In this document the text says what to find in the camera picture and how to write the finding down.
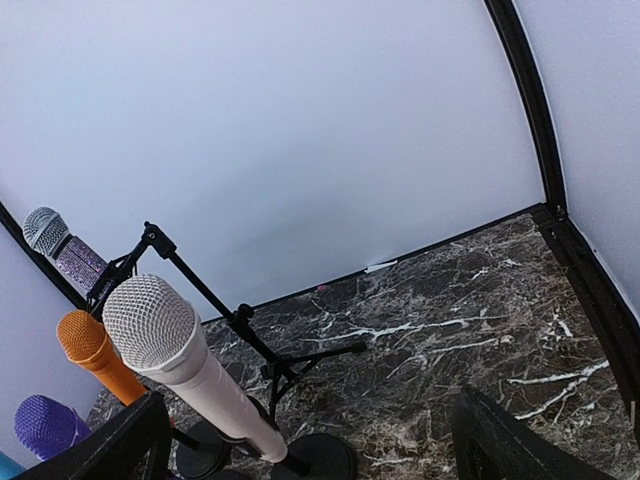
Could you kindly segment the orange microphone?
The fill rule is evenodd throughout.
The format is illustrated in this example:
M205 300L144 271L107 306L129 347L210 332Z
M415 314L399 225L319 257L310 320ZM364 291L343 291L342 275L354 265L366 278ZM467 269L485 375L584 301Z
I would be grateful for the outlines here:
M130 406L147 389L116 353L103 324L74 310L57 325L57 338L68 360L96 377L122 404Z

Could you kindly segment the blue microphone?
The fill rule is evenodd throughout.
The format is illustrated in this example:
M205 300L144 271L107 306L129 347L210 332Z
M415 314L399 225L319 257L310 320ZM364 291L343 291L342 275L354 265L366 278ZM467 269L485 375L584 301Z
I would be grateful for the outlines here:
M25 468L3 452L0 452L0 480L10 480L25 472Z

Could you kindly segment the black stand of orange microphone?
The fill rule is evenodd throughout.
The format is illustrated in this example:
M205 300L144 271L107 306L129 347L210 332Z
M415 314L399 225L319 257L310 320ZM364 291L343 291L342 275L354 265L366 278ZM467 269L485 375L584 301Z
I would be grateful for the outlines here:
M227 465L231 445L208 421L200 420L186 431L173 426L171 433L178 443L176 467L183 479L206 479Z

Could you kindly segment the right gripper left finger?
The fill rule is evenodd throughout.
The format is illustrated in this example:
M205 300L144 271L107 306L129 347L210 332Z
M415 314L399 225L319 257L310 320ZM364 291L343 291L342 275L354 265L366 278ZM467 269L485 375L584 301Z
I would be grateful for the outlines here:
M20 479L170 477L170 422L164 398L147 392L89 437L19 475Z

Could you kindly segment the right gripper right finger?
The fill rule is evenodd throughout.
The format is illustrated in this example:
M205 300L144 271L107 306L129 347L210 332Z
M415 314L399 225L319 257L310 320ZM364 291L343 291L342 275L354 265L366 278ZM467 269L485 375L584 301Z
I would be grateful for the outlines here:
M466 385L452 414L460 479L604 479L606 474L531 431Z

